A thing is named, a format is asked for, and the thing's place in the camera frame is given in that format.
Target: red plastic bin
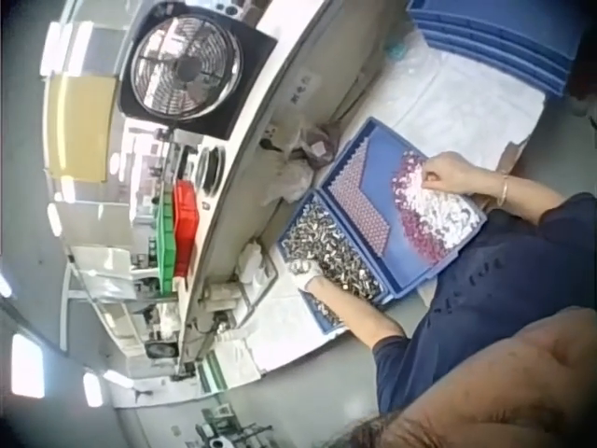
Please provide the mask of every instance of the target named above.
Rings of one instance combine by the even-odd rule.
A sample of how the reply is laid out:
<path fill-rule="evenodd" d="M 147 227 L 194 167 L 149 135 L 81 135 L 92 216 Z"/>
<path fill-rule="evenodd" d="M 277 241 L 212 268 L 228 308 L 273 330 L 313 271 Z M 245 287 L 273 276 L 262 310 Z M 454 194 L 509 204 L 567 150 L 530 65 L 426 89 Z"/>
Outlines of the red plastic bin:
<path fill-rule="evenodd" d="M 174 276 L 186 276 L 199 227 L 199 210 L 193 184 L 179 180 L 174 185 L 174 239 L 176 263 Z"/>

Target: gold bracelet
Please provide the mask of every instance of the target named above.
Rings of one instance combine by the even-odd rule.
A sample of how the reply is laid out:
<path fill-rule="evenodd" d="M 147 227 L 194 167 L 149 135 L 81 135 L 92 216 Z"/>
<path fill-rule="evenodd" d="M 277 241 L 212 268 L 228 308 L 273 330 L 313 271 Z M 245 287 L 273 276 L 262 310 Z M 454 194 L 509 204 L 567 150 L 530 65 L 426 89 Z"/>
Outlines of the gold bracelet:
<path fill-rule="evenodd" d="M 507 179 L 508 179 L 508 175 L 504 175 L 504 187 L 502 188 L 502 196 L 497 201 L 497 206 L 498 207 L 501 207 L 501 206 L 504 205 L 504 203 L 506 203 L 506 198 L 507 198 Z"/>

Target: blue plastic tray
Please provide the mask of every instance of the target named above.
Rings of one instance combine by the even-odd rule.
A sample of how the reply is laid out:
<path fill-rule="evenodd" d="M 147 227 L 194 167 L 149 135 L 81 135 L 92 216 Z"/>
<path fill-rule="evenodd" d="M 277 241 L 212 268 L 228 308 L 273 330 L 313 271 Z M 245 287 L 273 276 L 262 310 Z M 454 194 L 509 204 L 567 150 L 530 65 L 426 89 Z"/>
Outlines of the blue plastic tray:
<path fill-rule="evenodd" d="M 544 70 L 555 76 L 557 79 L 568 78 L 569 71 L 566 68 L 560 67 L 548 58 L 526 49 L 525 47 L 500 39 L 496 35 L 491 35 L 480 30 L 473 30 L 465 26 L 436 21 L 417 21 L 416 23 L 423 33 L 433 31 L 447 36 L 461 37 L 472 42 L 479 42 L 480 44 L 494 49 L 500 49 L 511 56 L 521 58 L 527 63 L 535 66 L 538 70 Z"/>
<path fill-rule="evenodd" d="M 444 44 L 445 48 L 453 49 L 452 52 L 460 53 L 461 50 L 469 51 L 477 54 L 479 59 L 487 64 L 493 65 L 496 68 L 522 79 L 529 84 L 536 87 L 544 86 L 541 90 L 552 92 L 558 96 L 562 96 L 566 88 L 566 78 L 558 78 L 552 74 L 537 69 L 531 63 L 524 61 L 521 58 L 512 56 L 503 52 L 500 49 L 489 47 L 480 42 L 466 39 L 454 35 L 444 35 L 434 31 L 423 31 L 425 41 L 430 47 L 435 48 L 436 44 Z"/>
<path fill-rule="evenodd" d="M 411 0 L 415 21 L 464 26 L 498 36 L 570 69 L 590 16 L 570 0 Z"/>
<path fill-rule="evenodd" d="M 513 77 L 517 77 L 518 79 L 526 82 L 530 86 L 533 86 L 536 89 L 539 89 L 540 91 L 542 91 L 544 93 L 547 93 L 547 94 L 553 95 L 553 96 L 557 96 L 557 97 L 563 96 L 563 91 L 554 90 L 549 85 L 545 84 L 544 82 L 541 82 L 537 78 L 532 77 L 529 74 L 524 73 L 521 70 L 514 68 L 513 66 L 511 66 L 507 63 L 502 63 L 501 61 L 497 61 L 496 59 L 491 58 L 485 54 L 479 53 L 477 51 L 471 51 L 470 49 L 464 49 L 462 47 L 458 47 L 458 46 L 449 44 L 444 41 L 437 41 L 430 37 L 426 37 L 425 40 L 426 40 L 427 44 L 429 45 L 429 47 L 431 47 L 433 49 L 441 49 L 443 51 L 448 51 L 450 53 L 455 53 L 455 54 L 459 54 L 461 56 L 466 56 L 467 58 L 470 58 L 474 61 L 478 61 L 480 63 L 486 63 L 487 65 L 489 65 L 491 67 L 494 67 L 494 68 L 497 68 L 498 70 L 503 71 L 504 73 L 508 73 L 508 74 L 512 75 Z"/>
<path fill-rule="evenodd" d="M 351 245 L 353 246 L 356 253 L 365 262 L 365 265 L 371 271 L 371 273 L 373 274 L 375 279 L 379 282 L 380 288 L 382 291 L 380 292 L 380 294 L 377 297 L 373 298 L 372 303 L 374 303 L 375 305 L 380 306 L 380 307 L 385 305 L 388 301 L 390 301 L 392 299 L 392 297 L 388 297 L 389 290 L 387 288 L 387 285 L 384 283 L 383 278 L 380 275 L 379 270 L 377 269 L 377 266 L 371 260 L 371 257 L 369 256 L 369 254 L 367 254 L 367 252 L 365 252 L 363 250 L 363 248 L 355 242 L 352 235 L 347 231 L 346 227 L 344 226 L 342 221 L 338 218 L 338 216 L 335 214 L 334 210 L 332 210 L 327 205 L 326 201 L 322 198 L 321 194 L 315 190 L 311 190 L 310 192 L 308 192 L 305 195 L 305 197 L 302 199 L 302 201 L 298 205 L 294 215 L 290 219 L 290 222 L 286 226 L 282 236 L 278 240 L 278 244 L 277 244 L 278 249 L 280 250 L 280 253 L 282 254 L 282 258 L 284 259 L 284 261 L 288 261 L 288 257 L 285 253 L 285 249 L 282 247 L 282 241 L 285 239 L 285 237 L 288 234 L 288 232 L 290 231 L 290 229 L 292 229 L 292 227 L 295 225 L 295 222 L 297 221 L 297 219 L 302 215 L 302 211 L 303 211 L 303 208 L 305 207 L 305 205 L 310 203 L 311 201 L 319 201 L 321 206 L 330 213 L 330 215 L 332 216 L 334 221 L 336 221 L 338 228 L 342 231 L 342 233 L 344 233 L 346 235 L 347 240 L 351 243 Z M 317 310 L 317 307 L 315 306 L 315 304 L 313 302 L 314 298 L 311 294 L 309 294 L 307 292 L 300 291 L 300 295 L 307 303 L 307 306 L 309 307 L 309 310 L 311 311 L 313 317 L 315 318 L 317 325 L 319 325 L 321 331 L 323 331 L 324 334 L 328 334 L 329 332 L 331 332 L 335 329 L 338 329 L 340 327 L 340 325 L 332 326 L 332 324 L 329 322 L 329 320 L 327 320 L 319 312 L 319 310 Z"/>
<path fill-rule="evenodd" d="M 368 138 L 368 150 L 359 189 L 390 226 L 387 244 L 381 256 L 376 254 L 330 191 L 334 179 L 366 138 Z M 330 208 L 341 219 L 353 239 L 359 242 L 369 254 L 378 272 L 382 274 L 383 282 L 388 286 L 390 295 L 395 299 L 404 297 L 426 279 L 436 276 L 445 269 L 457 257 L 459 250 L 480 230 L 486 219 L 485 215 L 471 203 L 481 217 L 476 231 L 454 248 L 440 263 L 431 265 L 428 260 L 423 259 L 404 234 L 399 211 L 394 205 L 394 196 L 390 188 L 392 178 L 399 170 L 403 153 L 407 149 L 421 154 L 393 130 L 376 119 L 369 119 L 341 153 L 321 187 L 322 196 L 329 202 Z"/>

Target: navy blue shirt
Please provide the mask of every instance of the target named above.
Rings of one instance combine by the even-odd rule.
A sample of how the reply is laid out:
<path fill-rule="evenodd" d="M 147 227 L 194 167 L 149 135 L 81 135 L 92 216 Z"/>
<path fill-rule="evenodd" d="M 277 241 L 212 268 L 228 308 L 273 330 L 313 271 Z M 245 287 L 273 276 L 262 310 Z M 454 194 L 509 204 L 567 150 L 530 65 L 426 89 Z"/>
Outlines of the navy blue shirt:
<path fill-rule="evenodd" d="M 404 409 L 479 350 L 570 306 L 595 307 L 597 201 L 578 194 L 534 226 L 494 210 L 437 280 L 411 339 L 373 348 L 380 413 Z"/>

